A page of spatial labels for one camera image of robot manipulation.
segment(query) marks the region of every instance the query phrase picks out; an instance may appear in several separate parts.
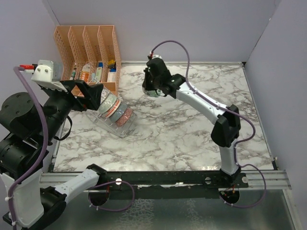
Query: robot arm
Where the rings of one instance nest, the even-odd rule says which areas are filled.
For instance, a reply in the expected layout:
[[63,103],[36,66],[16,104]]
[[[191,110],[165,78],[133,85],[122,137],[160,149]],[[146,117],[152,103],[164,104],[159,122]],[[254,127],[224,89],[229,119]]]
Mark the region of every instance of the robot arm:
[[[87,85],[81,80],[53,81],[57,75],[54,63],[39,61],[35,66],[23,66],[32,73],[31,80],[41,86],[49,96],[42,106],[46,117],[49,145],[71,110],[97,110],[100,106],[102,84]],[[71,91],[78,87],[84,97],[76,97]],[[10,134],[0,141],[0,177],[8,192],[11,185],[34,164],[42,149],[43,134],[36,107],[26,92],[10,96],[0,110],[0,123]],[[73,180],[64,184],[40,189],[39,179],[43,163],[13,192],[13,207],[18,226],[27,230],[41,230],[55,221],[79,193],[97,185],[102,169],[90,167]],[[11,225],[11,214],[4,220]]]
[[[165,96],[170,95],[175,99],[189,104],[208,118],[214,125],[211,137],[220,149],[222,161],[221,173],[224,173],[227,180],[232,183],[240,173],[240,168],[235,163],[234,158],[234,143],[239,136],[239,130],[241,128],[239,118],[212,106],[194,94],[183,76],[179,74],[171,75],[161,56],[153,56],[146,65],[147,68],[144,70],[145,79],[142,86],[143,91],[147,95],[156,97],[159,96],[159,91],[162,91]],[[210,98],[208,95],[202,92],[199,93],[219,107],[227,108],[237,113],[239,112],[235,105],[227,107]]]

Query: wire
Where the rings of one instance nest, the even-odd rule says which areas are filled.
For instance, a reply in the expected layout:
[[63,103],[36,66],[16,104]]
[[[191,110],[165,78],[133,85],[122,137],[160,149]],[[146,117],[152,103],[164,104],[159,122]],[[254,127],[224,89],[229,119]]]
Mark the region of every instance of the wire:
[[8,190],[8,203],[9,203],[9,210],[12,216],[12,224],[13,224],[13,229],[17,230],[16,227],[16,212],[14,209],[14,200],[13,200],[13,194],[14,194],[14,190],[16,188],[16,186],[18,184],[20,184],[25,178],[27,178],[37,167],[38,165],[42,162],[42,160],[44,159],[46,150],[47,150],[47,146],[48,146],[48,126],[47,126],[47,122],[46,122],[46,118],[42,109],[42,106],[40,105],[37,97],[35,96],[33,90],[31,89],[31,87],[29,86],[28,82],[26,81],[26,79],[24,78],[24,76],[22,75],[22,73],[20,71],[24,71],[24,68],[22,67],[14,67],[14,72],[16,73],[17,77],[19,78],[19,80],[21,81],[21,83],[24,85],[25,89],[28,91],[34,106],[36,107],[36,110],[38,112],[41,124],[42,124],[42,128],[43,128],[43,146],[42,146],[42,150],[37,158],[37,160],[35,161],[35,163],[29,168],[28,171],[26,171],[21,177],[19,177],[9,188]]
[[124,184],[127,184],[131,190],[132,190],[132,200],[131,202],[124,208],[120,208],[120,209],[109,209],[109,208],[105,208],[105,207],[100,207],[100,206],[94,206],[92,204],[92,201],[91,201],[91,198],[89,196],[88,198],[88,201],[91,203],[90,207],[95,207],[97,210],[100,209],[100,210],[104,210],[104,211],[109,211],[109,212],[122,212],[122,211],[125,211],[127,210],[128,208],[130,208],[134,202],[134,199],[135,199],[135,193],[134,193],[134,189],[132,187],[131,184],[129,184],[128,182],[126,181],[110,181],[110,182],[107,182],[107,183],[104,183],[104,184],[100,184],[100,185],[96,185],[94,187],[91,187],[90,189],[93,189],[93,188],[99,188],[99,187],[102,187],[102,186],[106,186],[106,185],[109,185],[109,184],[114,184],[114,183],[124,183]]
[[238,165],[239,167],[245,168],[246,166],[252,166],[253,168],[255,168],[255,169],[260,173],[261,177],[263,178],[263,183],[264,183],[264,192],[263,192],[263,195],[262,195],[262,197],[260,198],[260,200],[259,200],[258,202],[256,202],[255,204],[252,204],[252,205],[248,205],[248,206],[236,206],[236,205],[233,205],[233,204],[229,204],[229,203],[227,203],[226,201],[225,201],[224,203],[226,203],[226,204],[228,204],[228,205],[230,205],[230,206],[232,206],[232,207],[237,207],[237,208],[248,208],[248,207],[254,207],[254,206],[258,205],[258,204],[265,198],[266,192],[267,192],[267,191],[266,191],[266,190],[267,190],[267,186],[266,186],[266,181],[265,181],[264,175],[263,175],[263,173],[260,171],[260,169],[258,169],[255,165],[252,165],[252,164],[245,164],[245,165],[241,166],[241,165],[238,163],[237,157],[236,157],[236,145],[239,144],[239,143],[242,143],[242,142],[251,140],[251,139],[256,135],[256,128],[255,128],[254,124],[253,124],[250,120],[248,120],[246,117],[244,117],[244,116],[242,116],[242,115],[240,115],[240,114],[238,114],[238,113],[236,113],[236,112],[233,112],[233,111],[231,111],[231,110],[229,110],[229,109],[227,109],[227,108],[223,108],[223,107],[218,106],[218,105],[215,104],[214,102],[210,101],[209,99],[207,99],[206,97],[204,97],[203,95],[201,95],[196,89],[194,89],[194,88],[192,87],[192,85],[191,85],[190,82],[189,82],[189,66],[190,66],[190,56],[189,56],[189,52],[188,52],[188,50],[187,50],[180,42],[175,41],[175,40],[166,40],[166,41],[160,42],[159,44],[157,44],[157,45],[151,50],[151,52],[150,52],[150,54],[149,54],[150,57],[153,56],[154,51],[155,51],[160,45],[162,45],[162,44],[164,44],[164,43],[169,43],[169,42],[171,42],[171,43],[176,43],[176,44],[180,45],[180,46],[184,49],[184,51],[186,52],[186,54],[187,54],[187,58],[188,58],[188,63],[187,63],[187,65],[188,65],[188,66],[187,66],[187,70],[186,70],[186,83],[187,83],[187,85],[189,86],[189,88],[190,88],[196,95],[198,95],[200,98],[204,99],[204,100],[205,100],[207,103],[209,103],[210,105],[216,107],[217,109],[221,109],[221,110],[223,110],[223,111],[226,111],[226,112],[229,112],[229,113],[231,113],[231,114],[234,114],[234,115],[236,115],[236,116],[242,118],[243,120],[245,120],[246,122],[248,122],[248,123],[251,125],[251,127],[252,127],[252,129],[253,129],[252,135],[251,135],[250,137],[246,138],[246,139],[238,140],[238,141],[236,141],[235,144],[234,144],[234,160],[235,160],[236,165]]

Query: marble tabletop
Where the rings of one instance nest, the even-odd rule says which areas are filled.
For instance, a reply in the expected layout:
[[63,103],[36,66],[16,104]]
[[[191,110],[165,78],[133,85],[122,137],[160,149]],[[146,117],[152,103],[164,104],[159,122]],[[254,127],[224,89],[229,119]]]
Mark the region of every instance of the marble tabletop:
[[[137,114],[135,128],[125,138],[97,127],[84,113],[72,112],[70,136],[62,141],[54,172],[83,171],[95,163],[108,171],[217,170],[221,159],[211,140],[213,125],[195,109],[172,97],[151,98],[142,92],[145,65],[124,65],[119,97]],[[169,65],[184,76],[186,66]],[[192,65],[190,81],[226,105],[235,104],[256,127],[256,136],[237,147],[241,164],[273,169],[251,94],[240,65]],[[251,135],[241,121],[240,138]]]

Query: gray wall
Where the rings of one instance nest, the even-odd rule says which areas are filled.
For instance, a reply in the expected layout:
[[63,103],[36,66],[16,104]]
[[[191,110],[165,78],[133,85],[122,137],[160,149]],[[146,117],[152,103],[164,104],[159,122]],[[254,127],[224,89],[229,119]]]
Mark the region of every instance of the gray wall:
[[246,72],[272,154],[307,229],[307,1],[282,0]]
[[[59,23],[114,24],[122,60],[146,60],[176,39],[193,61],[247,61],[280,0],[48,0]],[[157,50],[186,61],[177,45]]]
[[[0,7],[0,63],[1,84],[0,104],[16,92],[24,92],[23,85],[13,72],[19,64],[37,63],[39,59],[59,61],[57,48],[53,41],[55,25],[41,0],[5,0]],[[39,87],[30,83],[43,103],[47,96]],[[0,125],[0,139],[8,131]],[[4,201],[5,189],[0,180],[0,229],[12,228],[2,221],[2,215],[8,211]]]

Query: tape roll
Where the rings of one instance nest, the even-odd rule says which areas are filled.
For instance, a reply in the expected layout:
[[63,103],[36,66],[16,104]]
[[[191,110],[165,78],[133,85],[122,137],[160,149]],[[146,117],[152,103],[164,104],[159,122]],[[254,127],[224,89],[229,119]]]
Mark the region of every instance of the tape roll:
[[120,104],[121,104],[121,101],[119,99],[117,99],[116,102],[114,103],[114,105],[108,111],[106,111],[104,114],[102,114],[102,116],[105,117],[105,118],[110,117],[118,109]]
[[127,108],[126,111],[124,112],[123,116],[120,117],[120,119],[117,120],[117,122],[115,122],[115,124],[118,127],[123,126],[131,117],[132,115],[132,109]]
[[118,107],[118,109],[114,112],[114,114],[112,114],[110,116],[110,120],[112,122],[116,122],[118,119],[120,119],[121,116],[123,116],[123,114],[125,113],[126,109],[127,109],[127,105],[125,103],[121,103]]
[[117,97],[114,94],[109,93],[109,95],[106,97],[106,99],[100,104],[98,111],[101,114],[104,114],[106,111],[108,111],[114,105],[116,100],[117,100]]
[[107,88],[104,87],[102,92],[101,92],[100,104],[105,101],[105,99],[107,98],[109,93],[110,93],[110,90],[108,90]]

